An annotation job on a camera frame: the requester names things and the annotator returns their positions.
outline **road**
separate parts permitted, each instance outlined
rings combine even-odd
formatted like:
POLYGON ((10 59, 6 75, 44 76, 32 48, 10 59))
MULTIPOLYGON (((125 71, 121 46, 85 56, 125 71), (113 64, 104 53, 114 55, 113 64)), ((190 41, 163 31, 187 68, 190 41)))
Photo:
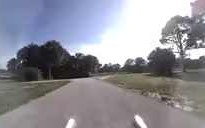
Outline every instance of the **road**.
POLYGON ((0 128, 132 128, 140 115, 148 128, 205 128, 205 119, 93 78, 68 85, 0 116, 0 128))

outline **grass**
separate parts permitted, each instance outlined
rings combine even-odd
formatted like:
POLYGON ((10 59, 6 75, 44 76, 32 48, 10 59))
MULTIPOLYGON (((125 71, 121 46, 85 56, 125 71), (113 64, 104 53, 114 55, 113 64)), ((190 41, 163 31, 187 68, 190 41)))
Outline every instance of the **grass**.
POLYGON ((0 115, 30 100, 44 96, 68 81, 45 83, 0 82, 0 115))
POLYGON ((118 74, 109 77, 106 81, 127 89, 158 91, 160 94, 171 96, 186 96, 198 105, 198 109, 193 112, 205 117, 205 82, 184 81, 177 78, 151 77, 146 74, 118 74))

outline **tree trunk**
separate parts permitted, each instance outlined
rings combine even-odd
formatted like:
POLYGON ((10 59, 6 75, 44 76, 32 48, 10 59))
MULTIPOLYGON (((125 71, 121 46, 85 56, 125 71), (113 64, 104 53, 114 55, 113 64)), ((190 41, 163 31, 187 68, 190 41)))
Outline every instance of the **tree trunk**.
POLYGON ((182 72, 186 72, 184 53, 182 52, 180 56, 181 56, 181 67, 182 67, 182 72))
POLYGON ((51 79, 51 66, 48 67, 48 79, 51 79))

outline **white road marking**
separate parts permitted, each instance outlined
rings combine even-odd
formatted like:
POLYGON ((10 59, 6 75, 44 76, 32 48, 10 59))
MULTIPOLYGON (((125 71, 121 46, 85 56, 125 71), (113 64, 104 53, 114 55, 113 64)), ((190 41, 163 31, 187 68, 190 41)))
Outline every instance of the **white road marking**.
POLYGON ((147 126, 144 123, 143 119, 139 115, 135 115, 135 122, 140 128, 147 128, 147 126))
POLYGON ((70 118, 65 128, 74 128, 75 127, 75 120, 70 118))

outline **blue sky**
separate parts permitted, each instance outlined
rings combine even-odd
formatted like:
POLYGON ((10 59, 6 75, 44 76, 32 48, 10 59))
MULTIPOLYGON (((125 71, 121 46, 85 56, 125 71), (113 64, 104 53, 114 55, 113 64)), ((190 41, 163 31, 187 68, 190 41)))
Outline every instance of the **blue sky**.
MULTIPOLYGON (((191 0, 0 0, 0 68, 29 43, 60 41, 69 52, 101 63, 146 58, 174 15, 190 15, 191 0)), ((196 51, 194 56, 204 52, 196 51)))

